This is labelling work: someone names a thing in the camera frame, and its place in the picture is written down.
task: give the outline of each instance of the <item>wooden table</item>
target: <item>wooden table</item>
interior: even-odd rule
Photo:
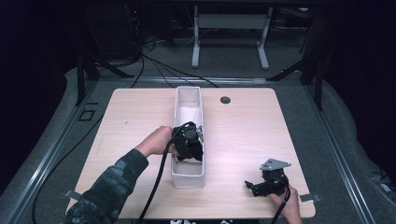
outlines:
[[[300,194],[309,193],[286,122],[272,89],[202,88],[206,185],[176,189],[169,155],[163,178],[146,214],[147,219],[216,219],[273,217],[266,197],[253,197],[245,180],[263,182],[260,166],[268,159],[291,163],[284,169]],[[223,104],[220,98],[231,98]],[[76,186],[89,189],[117,159],[160,125],[173,125],[175,89],[119,89],[114,91],[92,149]],[[158,174],[162,156],[150,156],[120,218],[139,218]],[[302,217],[315,214],[313,203],[300,203]]]

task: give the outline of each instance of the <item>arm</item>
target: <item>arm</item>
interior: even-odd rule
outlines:
[[[303,223],[301,216],[300,216],[300,206],[298,204],[298,192],[297,189],[294,189],[292,186],[290,187],[290,198],[288,203],[283,208],[281,215],[288,221],[289,224],[301,224]],[[278,208],[285,199],[285,193],[277,196],[276,194],[268,195],[270,199]]]
[[[163,154],[171,134],[171,127],[161,126],[108,167],[67,211],[64,223],[114,223],[134,191],[137,178],[149,165],[147,157]]]

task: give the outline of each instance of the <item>human hand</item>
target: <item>human hand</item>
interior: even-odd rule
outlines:
[[[298,191],[294,189],[292,186],[290,188],[290,198],[288,203],[283,208],[282,212],[280,213],[289,224],[301,224],[303,221],[301,220],[300,216],[300,205],[298,204]],[[276,209],[283,203],[285,200],[286,191],[277,196],[276,194],[269,194],[268,196],[274,202]]]
[[[162,155],[168,142],[172,138],[172,128],[161,126],[149,134],[135,149],[139,150],[145,157],[149,155]],[[173,145],[169,147],[169,152],[177,155]]]

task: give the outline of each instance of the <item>camera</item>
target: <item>camera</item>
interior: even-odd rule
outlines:
[[[204,155],[201,144],[201,141],[204,141],[202,126],[197,128],[196,124],[190,121],[180,127],[175,127],[172,136],[172,143],[177,150],[179,161],[192,158],[202,161]]]
[[[285,175],[283,168],[290,166],[290,163],[269,159],[262,164],[263,183],[252,184],[245,181],[248,189],[251,189],[254,197],[267,196],[268,194],[281,195],[285,192],[285,187],[289,185],[288,177]]]

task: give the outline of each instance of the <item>floor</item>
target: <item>floor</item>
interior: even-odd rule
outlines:
[[[76,106],[77,70],[69,71],[65,74],[67,90],[48,129],[0,199],[0,222],[33,223],[33,209],[37,223],[62,222],[69,202],[64,192],[73,189],[78,181],[98,122],[115,89],[133,85],[134,88],[173,88],[191,83],[213,87],[203,77],[220,87],[276,91],[308,187],[321,198],[315,203],[315,216],[304,223],[396,223],[395,204],[378,187],[379,169],[356,141],[353,118],[335,90],[324,83],[323,110],[318,110],[312,100],[312,86],[303,86],[299,81],[301,71],[278,82],[265,80],[301,60],[299,50],[304,35],[293,30],[272,31],[265,47],[270,64],[266,71],[261,69],[255,49],[258,36],[260,32],[253,31],[208,31],[201,39],[201,61],[196,69],[191,68],[192,44],[184,46],[189,43],[188,38],[178,39],[177,43],[156,42],[154,50],[145,49],[144,61],[119,67],[135,76],[143,67],[139,79],[119,78],[100,67],[99,81],[86,80],[86,97],[80,106]],[[84,111],[93,111],[92,116],[84,119]],[[49,173],[58,162],[59,166]],[[32,206],[43,181],[40,177],[47,179]],[[177,223],[175,220],[150,223],[160,222]],[[270,219],[211,222],[269,223]]]

